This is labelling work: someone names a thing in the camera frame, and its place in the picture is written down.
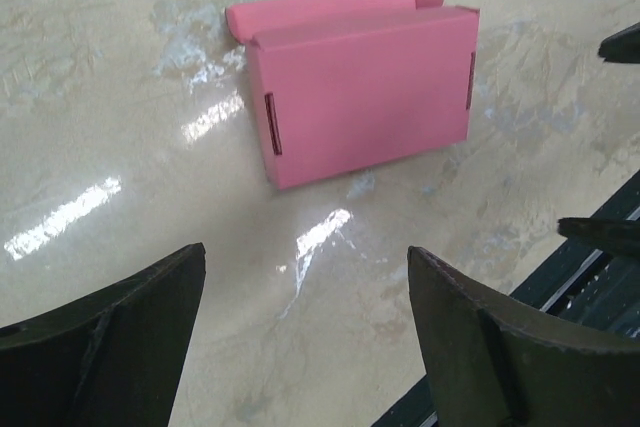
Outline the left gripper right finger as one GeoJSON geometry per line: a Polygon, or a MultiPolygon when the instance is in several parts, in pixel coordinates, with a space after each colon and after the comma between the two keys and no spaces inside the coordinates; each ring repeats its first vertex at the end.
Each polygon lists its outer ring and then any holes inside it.
{"type": "Polygon", "coordinates": [[[407,258],[440,425],[638,425],[638,342],[543,313],[421,247],[407,258]]]}

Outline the pink paper box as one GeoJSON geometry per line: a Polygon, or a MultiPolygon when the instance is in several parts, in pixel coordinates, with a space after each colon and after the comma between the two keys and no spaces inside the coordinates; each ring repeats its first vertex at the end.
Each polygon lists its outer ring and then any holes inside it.
{"type": "Polygon", "coordinates": [[[245,49],[275,187],[467,138],[478,9],[444,0],[260,0],[225,16],[245,49]]]}

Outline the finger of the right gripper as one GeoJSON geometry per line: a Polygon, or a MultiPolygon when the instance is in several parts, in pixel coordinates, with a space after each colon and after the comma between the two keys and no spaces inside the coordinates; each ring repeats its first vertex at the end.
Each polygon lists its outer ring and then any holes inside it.
{"type": "Polygon", "coordinates": [[[604,39],[598,56],[608,63],[640,63],[640,23],[629,26],[604,39]]]}
{"type": "Polygon", "coordinates": [[[615,257],[639,259],[639,222],[568,217],[558,220],[559,235],[615,257]]]}

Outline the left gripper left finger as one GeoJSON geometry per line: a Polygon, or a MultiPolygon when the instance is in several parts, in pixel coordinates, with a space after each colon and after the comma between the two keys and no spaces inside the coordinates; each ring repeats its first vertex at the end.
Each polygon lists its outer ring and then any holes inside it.
{"type": "Polygon", "coordinates": [[[4,426],[166,426],[206,276],[203,244],[1,330],[4,426]]]}

